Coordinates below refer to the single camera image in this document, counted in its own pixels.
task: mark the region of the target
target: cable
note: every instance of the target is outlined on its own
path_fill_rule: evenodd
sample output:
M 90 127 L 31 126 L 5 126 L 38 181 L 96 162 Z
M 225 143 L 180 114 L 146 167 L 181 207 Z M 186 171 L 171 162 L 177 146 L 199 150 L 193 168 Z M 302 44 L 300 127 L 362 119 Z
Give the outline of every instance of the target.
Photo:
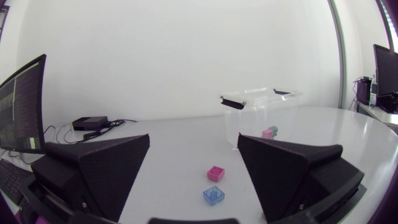
M 92 133 L 84 134 L 82 140 L 69 142 L 69 141 L 66 140 L 66 135 L 70 131 L 72 131 L 72 125 L 71 125 L 69 131 L 67 131 L 63 135 L 63 140 L 66 143 L 69 143 L 69 144 L 83 143 L 83 142 L 86 142 L 86 141 L 88 141 L 90 139 L 97 138 L 97 137 L 107 133 L 108 131 L 112 130 L 114 127 L 118 127 L 118 126 L 124 124 L 126 121 L 131 121 L 131 122 L 135 122 L 135 123 L 137 122 L 137 121 L 134 121 L 134 120 L 131 120 L 131 119 L 117 119 L 117 120 L 114 120 L 114 121 L 107 121 L 107 122 L 105 122 L 105 125 L 104 125 L 104 127 L 107 128 L 107 130 L 105 130 L 105 131 L 95 131 L 95 132 L 92 132 Z
M 129 120 L 129 119 L 117 119 L 117 121 L 132 121 L 132 122 L 138 122 L 138 121 Z
M 9 156 L 9 157 L 13 157 L 13 158 L 19 157 L 19 159 L 22 160 L 26 165 L 31 165 L 31 164 L 33 164 L 34 162 L 36 162 L 36 161 L 33 161 L 33 162 L 26 162 L 21 156 L 19 156 L 19 155 L 12 156 L 12 155 L 10 155 L 10 153 L 11 153 L 11 151 L 8 151 L 8 156 Z
M 76 142 L 78 142 L 78 141 L 68 142 L 68 141 L 65 139 L 66 135 L 67 135 L 69 132 L 72 131 L 72 126 L 73 126 L 73 125 L 71 125 L 69 131 L 67 131 L 67 132 L 63 135 L 63 140 L 64 140 L 66 143 L 69 143 L 69 144 L 75 144 Z
M 62 129 L 63 127 L 65 127 L 65 126 L 66 126 L 66 125 L 63 125 L 63 126 L 57 131 L 57 135 L 56 135 L 56 137 L 55 137 L 55 140 L 57 140 L 58 144 L 61 144 L 60 141 L 58 141 L 58 134 L 60 133 L 61 129 Z
M 2 157 L 4 155 L 4 153 L 6 153 L 6 152 L 7 152 L 7 150 L 4 150 L 4 152 L 2 152 L 0 157 Z
M 45 134 L 45 133 L 47 132 L 47 130 L 49 130 L 49 128 L 54 128 L 54 129 L 56 129 L 54 126 L 50 125 L 50 126 L 43 132 L 43 134 Z
M 359 80 L 360 80 L 361 78 L 362 78 L 362 77 L 358 77 L 358 78 L 355 79 L 355 81 L 353 82 L 353 83 L 354 83 L 354 86 L 353 86 L 354 98 L 353 98 L 353 100 L 352 100 L 352 102 L 351 102 L 351 104 L 350 104 L 350 106 L 349 106 L 349 108 L 348 108 L 349 111 L 351 110 L 351 107 L 353 106 L 354 100 L 355 100 L 355 98 L 356 98 L 355 86 L 356 86 L 357 82 L 359 82 Z

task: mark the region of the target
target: white wall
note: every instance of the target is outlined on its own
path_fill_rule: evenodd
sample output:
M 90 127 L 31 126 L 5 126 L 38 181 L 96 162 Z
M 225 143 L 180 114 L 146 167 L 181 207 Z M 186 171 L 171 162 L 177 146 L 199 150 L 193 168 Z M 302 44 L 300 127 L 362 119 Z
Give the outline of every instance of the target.
M 338 103 L 327 1 L 31 1 L 17 64 L 42 53 L 44 126 L 220 114 L 219 92 L 261 86 Z
M 373 44 L 389 46 L 375 0 L 335 0 L 335 3 L 345 39 L 347 86 L 344 108 L 349 109 L 355 97 L 353 82 L 358 77 L 376 74 Z
M 28 3 L 29 0 L 7 0 L 5 3 L 10 10 L 0 40 L 0 83 L 17 70 L 19 34 Z

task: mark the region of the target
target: table surface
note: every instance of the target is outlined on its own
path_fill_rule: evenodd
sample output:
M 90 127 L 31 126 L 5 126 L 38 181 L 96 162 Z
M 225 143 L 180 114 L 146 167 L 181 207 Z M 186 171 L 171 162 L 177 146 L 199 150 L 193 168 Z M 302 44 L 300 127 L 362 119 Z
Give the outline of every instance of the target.
M 375 108 L 370 108 L 368 105 L 364 105 L 361 102 L 359 102 L 359 106 L 374 119 L 379 120 L 387 126 L 398 128 L 398 114 L 387 113 L 378 106 Z
M 365 173 L 362 184 L 367 191 L 342 223 L 366 223 L 377 209 L 396 169 L 396 133 L 363 114 L 320 107 L 299 107 L 293 130 L 285 141 L 317 146 L 341 144 L 342 157 Z M 66 131 L 68 128 L 60 131 L 59 136 Z M 46 133 L 46 141 L 55 141 L 54 133 Z M 241 223 L 265 223 L 242 157 L 239 151 L 232 150 L 233 146 L 226 139 L 222 116 L 126 123 L 95 141 L 146 133 L 150 136 L 150 148 L 120 223 L 146 223 L 152 217 L 237 218 Z M 72 131 L 67 140 L 77 140 L 82 135 L 81 131 Z M 25 166 L 18 159 L 8 159 Z M 206 172 L 212 166 L 225 169 L 220 182 L 207 179 Z M 202 192 L 215 185 L 225 193 L 225 199 L 211 206 Z

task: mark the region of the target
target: pink lego brick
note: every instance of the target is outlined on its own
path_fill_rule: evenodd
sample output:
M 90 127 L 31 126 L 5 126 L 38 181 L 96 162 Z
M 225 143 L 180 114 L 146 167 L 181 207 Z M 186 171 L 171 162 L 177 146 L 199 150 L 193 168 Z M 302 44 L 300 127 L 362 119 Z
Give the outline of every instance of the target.
M 209 171 L 207 171 L 207 178 L 214 181 L 220 181 L 224 176 L 224 169 L 213 166 Z
M 274 139 L 274 130 L 272 129 L 263 130 L 261 137 L 266 139 Z

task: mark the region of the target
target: keyboard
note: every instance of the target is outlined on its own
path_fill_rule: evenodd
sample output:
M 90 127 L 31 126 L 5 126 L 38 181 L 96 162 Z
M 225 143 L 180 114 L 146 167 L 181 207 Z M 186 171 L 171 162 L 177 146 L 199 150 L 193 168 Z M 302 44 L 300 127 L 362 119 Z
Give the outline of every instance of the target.
M 5 159 L 0 160 L 0 189 L 16 204 L 19 205 L 23 194 L 19 190 L 21 183 L 32 174 L 19 168 Z

